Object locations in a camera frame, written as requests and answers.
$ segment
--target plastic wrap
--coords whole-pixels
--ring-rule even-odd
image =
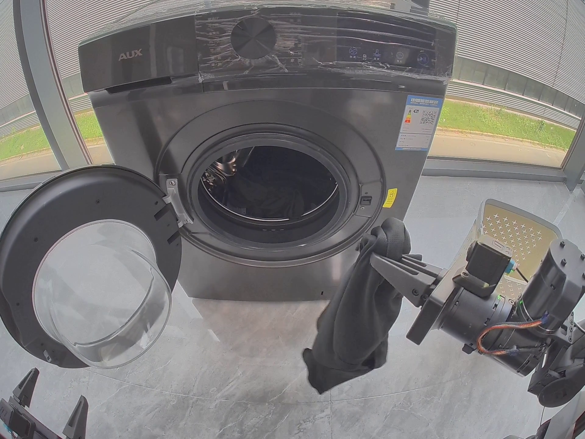
[[[96,37],[180,18],[194,18],[201,82],[330,74],[447,83],[452,76],[455,26],[405,0],[158,0]],[[255,32],[250,42],[242,36]]]

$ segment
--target dark gray garment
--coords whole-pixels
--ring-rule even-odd
[[[362,238],[355,264],[319,316],[313,348],[303,351],[309,383],[319,393],[386,362],[388,331],[402,295],[370,266],[372,252],[393,260],[409,253],[404,223],[388,218]]]

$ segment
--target yellow warning sticker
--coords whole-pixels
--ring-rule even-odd
[[[386,201],[382,205],[385,209],[391,209],[392,205],[394,205],[394,200],[396,200],[396,194],[399,192],[397,188],[389,188],[388,195],[386,195]]]

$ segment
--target road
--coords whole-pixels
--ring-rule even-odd
[[[438,129],[429,154],[560,167],[566,153],[514,138]]]
[[[95,164],[112,162],[112,157],[105,143],[91,145],[88,150]],[[59,170],[59,164],[57,164],[53,152],[34,153],[10,158],[0,163],[0,180],[57,170]]]

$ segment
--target qr code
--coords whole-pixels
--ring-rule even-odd
[[[420,116],[421,125],[435,125],[438,111],[422,111]]]

